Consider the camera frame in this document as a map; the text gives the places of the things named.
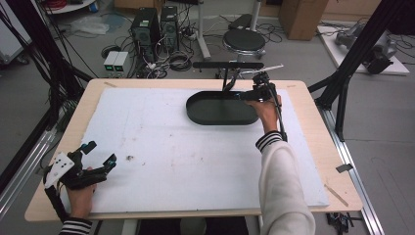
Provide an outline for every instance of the human hand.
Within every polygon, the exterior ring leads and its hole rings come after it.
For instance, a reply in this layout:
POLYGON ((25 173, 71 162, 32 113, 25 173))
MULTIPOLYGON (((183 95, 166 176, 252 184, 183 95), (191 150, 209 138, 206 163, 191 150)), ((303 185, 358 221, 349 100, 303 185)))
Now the human hand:
MULTIPOLYGON (((281 96, 278 95, 277 99, 278 103, 281 104, 281 96)), ((275 103, 272 99, 265 102, 246 101, 245 103, 249 106, 252 106, 255 109, 256 114, 262 121, 264 133, 268 133, 269 131, 273 130, 278 130, 278 115, 275 110, 275 103)))
POLYGON ((97 184, 87 186, 83 189, 71 190, 67 187, 70 202, 70 217, 87 218, 92 210, 92 196, 97 184))

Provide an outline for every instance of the plastic bag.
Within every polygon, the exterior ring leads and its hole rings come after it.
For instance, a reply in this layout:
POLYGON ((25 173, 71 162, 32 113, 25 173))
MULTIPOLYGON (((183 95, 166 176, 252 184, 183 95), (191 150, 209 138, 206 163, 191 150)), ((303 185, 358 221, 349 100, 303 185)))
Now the plastic bag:
POLYGON ((102 18, 100 17, 84 17, 79 20, 72 22, 71 31, 84 31, 92 34, 105 35, 110 26, 106 23, 101 23, 102 18))

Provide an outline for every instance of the white sleeve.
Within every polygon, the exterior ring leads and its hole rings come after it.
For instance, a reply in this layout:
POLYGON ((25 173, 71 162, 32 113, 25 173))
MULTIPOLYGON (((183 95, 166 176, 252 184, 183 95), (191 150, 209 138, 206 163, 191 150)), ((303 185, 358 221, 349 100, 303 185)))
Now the white sleeve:
POLYGON ((263 217, 260 234, 314 234, 315 221, 300 184, 297 159, 277 131, 256 142, 262 153, 259 201, 263 217))

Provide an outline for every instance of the floor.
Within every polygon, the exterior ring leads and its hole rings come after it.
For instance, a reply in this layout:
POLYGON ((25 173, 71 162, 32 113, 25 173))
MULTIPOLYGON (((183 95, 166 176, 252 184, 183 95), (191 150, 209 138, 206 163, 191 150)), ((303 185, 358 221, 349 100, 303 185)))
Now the floor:
MULTIPOLYGON (((110 1, 101 6, 97 14, 111 13, 112 8, 110 1)), ((80 17, 90 15, 92 14, 86 10, 77 11, 56 16, 56 20, 65 27, 80 17)), ((101 57, 102 49, 115 42, 120 43, 122 39, 119 37, 128 36, 126 31, 130 26, 130 22, 123 17, 104 15, 103 18, 111 24, 106 35, 91 36, 78 32, 68 37, 98 77, 107 76, 103 67, 104 59, 101 57)), ((233 16, 226 18, 230 21, 234 19, 233 16)), ((272 18, 260 18, 258 23, 279 25, 278 20, 272 18)), ((221 17, 207 17, 205 20, 207 34, 223 34, 226 26, 226 21, 221 17)), ((302 80, 306 85, 312 85, 336 70, 318 36, 310 41, 293 41, 286 39, 283 33, 278 35, 282 41, 268 42, 265 46, 266 55, 260 60, 267 67, 285 65, 283 69, 270 71, 271 79, 302 80)), ((275 41, 280 39, 276 35, 271 38, 275 41)), ((412 38, 405 38, 415 43, 412 38)), ((220 38, 207 36, 206 41, 213 61, 235 59, 234 54, 222 48, 220 38)), ((192 62, 200 61, 202 55, 197 43, 193 43, 193 48, 195 55, 192 62)), ((414 55, 413 49, 404 52, 414 55)), ((69 55, 76 67, 92 75, 72 50, 69 50, 69 55)), ((401 52, 397 52, 396 57, 401 62, 415 62, 413 57, 401 52)), ((246 61, 257 59, 246 58, 246 61)), ((385 234, 411 234, 415 231, 415 156, 412 154, 415 152, 412 137, 415 132, 415 68, 413 65, 406 67, 411 71, 407 76, 356 73, 349 85, 347 97, 344 132, 346 143, 385 234)), ((215 70, 169 71, 165 79, 214 78, 214 73, 215 70)), ((316 91, 312 96, 316 98, 320 93, 321 91, 316 91)), ((33 63, 27 66, 11 63, 0 70, 1 171, 48 109, 47 98, 48 86, 33 63)), ((41 176, 35 173, 28 179, 0 221, 2 235, 58 233, 60 222, 30 223, 24 220, 25 209, 40 179, 41 176)), ((316 234, 337 234, 332 226, 327 225, 325 214, 315 213, 314 216, 317 222, 316 234)), ((359 213, 353 213, 352 216, 358 217, 359 213)), ((254 229, 255 219, 249 217, 248 222, 251 233, 257 234, 254 229)), ((120 234, 122 223, 122 220, 106 220, 99 234, 120 234)), ((195 218, 186 220, 188 228, 198 223, 200 221, 195 218)), ((362 221, 353 224, 354 227, 349 229, 350 234, 368 234, 362 221)))

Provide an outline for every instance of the striped sleeve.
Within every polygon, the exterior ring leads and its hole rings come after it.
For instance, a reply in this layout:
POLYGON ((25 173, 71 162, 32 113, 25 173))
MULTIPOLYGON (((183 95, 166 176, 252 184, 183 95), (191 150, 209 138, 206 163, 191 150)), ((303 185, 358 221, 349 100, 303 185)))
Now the striped sleeve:
POLYGON ((87 235, 91 230, 92 222, 82 219, 70 217, 64 222, 61 233, 59 235, 79 234, 87 235))
POLYGON ((268 133, 260 137, 260 139, 256 141, 255 145, 262 153, 263 149, 266 146, 272 143, 275 143, 277 141, 280 141, 280 140, 282 140, 281 133, 279 131, 273 130, 273 131, 269 131, 268 133))

